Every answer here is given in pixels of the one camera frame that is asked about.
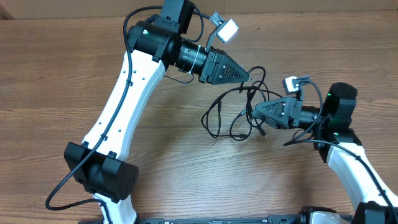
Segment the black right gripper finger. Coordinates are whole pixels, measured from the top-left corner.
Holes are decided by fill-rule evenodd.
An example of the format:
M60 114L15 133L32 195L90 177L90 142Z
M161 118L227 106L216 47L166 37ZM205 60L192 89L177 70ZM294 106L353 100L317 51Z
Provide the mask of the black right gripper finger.
M277 115L255 114L254 118L260 119L274 129L291 129L289 117L285 113Z
M254 107L254 117L262 120L268 118L276 123L288 123L293 105L294 98L292 97L258 103Z

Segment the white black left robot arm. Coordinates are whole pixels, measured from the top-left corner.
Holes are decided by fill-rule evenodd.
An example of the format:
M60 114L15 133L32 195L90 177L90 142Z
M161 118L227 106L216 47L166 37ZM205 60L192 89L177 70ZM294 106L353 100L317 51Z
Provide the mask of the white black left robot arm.
M199 45L184 38L194 3L166 1L160 14L124 25L126 46L120 76L95 125L79 144L68 143L64 158L74 179L100 205L103 223L135 223L131 191L139 170L127 163L132 135L156 85L170 66L220 85L244 83L248 73L210 42Z

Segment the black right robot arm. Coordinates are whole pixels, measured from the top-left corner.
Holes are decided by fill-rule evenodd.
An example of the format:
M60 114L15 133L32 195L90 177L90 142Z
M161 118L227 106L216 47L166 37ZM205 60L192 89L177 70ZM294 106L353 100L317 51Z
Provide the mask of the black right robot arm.
M302 104L297 96L266 101L255 106L253 116L275 129L311 131L311 139L293 138L288 144L312 143L324 163L338 176L354 207L353 223L397 223L397 195L374 170L362 142L350 128L357 90L334 83L320 108Z

